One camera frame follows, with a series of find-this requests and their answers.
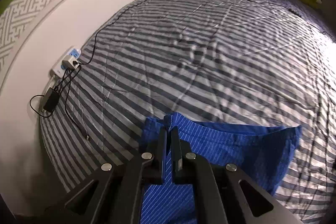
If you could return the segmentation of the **blue striped boxer shorts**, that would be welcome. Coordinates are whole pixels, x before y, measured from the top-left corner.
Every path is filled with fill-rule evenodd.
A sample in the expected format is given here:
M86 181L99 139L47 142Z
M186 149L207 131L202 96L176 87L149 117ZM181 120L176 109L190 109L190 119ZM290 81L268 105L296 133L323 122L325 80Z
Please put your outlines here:
M171 135L190 143L191 184L172 181ZM298 147L302 129L247 124L196 122L173 113L149 117L143 145L167 132L166 171L162 185L145 188L141 223L296 223L274 198Z

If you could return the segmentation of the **striped grey blue quilt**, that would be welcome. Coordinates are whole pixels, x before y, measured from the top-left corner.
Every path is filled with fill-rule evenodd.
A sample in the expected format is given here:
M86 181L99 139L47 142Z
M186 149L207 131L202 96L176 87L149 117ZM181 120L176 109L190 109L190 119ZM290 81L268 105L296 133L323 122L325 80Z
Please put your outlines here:
M41 119L66 192L137 152L147 118L302 129L275 196L303 223L335 200L335 31L298 0L135 0L87 40Z

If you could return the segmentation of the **black power adapter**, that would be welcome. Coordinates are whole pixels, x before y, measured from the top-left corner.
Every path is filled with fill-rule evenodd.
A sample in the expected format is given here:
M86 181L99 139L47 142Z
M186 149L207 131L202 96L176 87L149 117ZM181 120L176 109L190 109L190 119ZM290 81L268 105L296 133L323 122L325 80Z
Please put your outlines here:
M52 113L60 99L60 94L53 88L49 88L46 94L42 98L42 109Z

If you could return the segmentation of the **white blue wall socket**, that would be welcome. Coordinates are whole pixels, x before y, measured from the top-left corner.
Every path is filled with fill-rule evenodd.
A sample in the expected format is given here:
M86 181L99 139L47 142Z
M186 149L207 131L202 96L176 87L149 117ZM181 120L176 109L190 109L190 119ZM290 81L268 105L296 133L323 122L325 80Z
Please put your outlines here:
M78 59L80 55L81 49L70 47L51 68L50 76L61 79L64 76L66 69L76 69L79 66Z

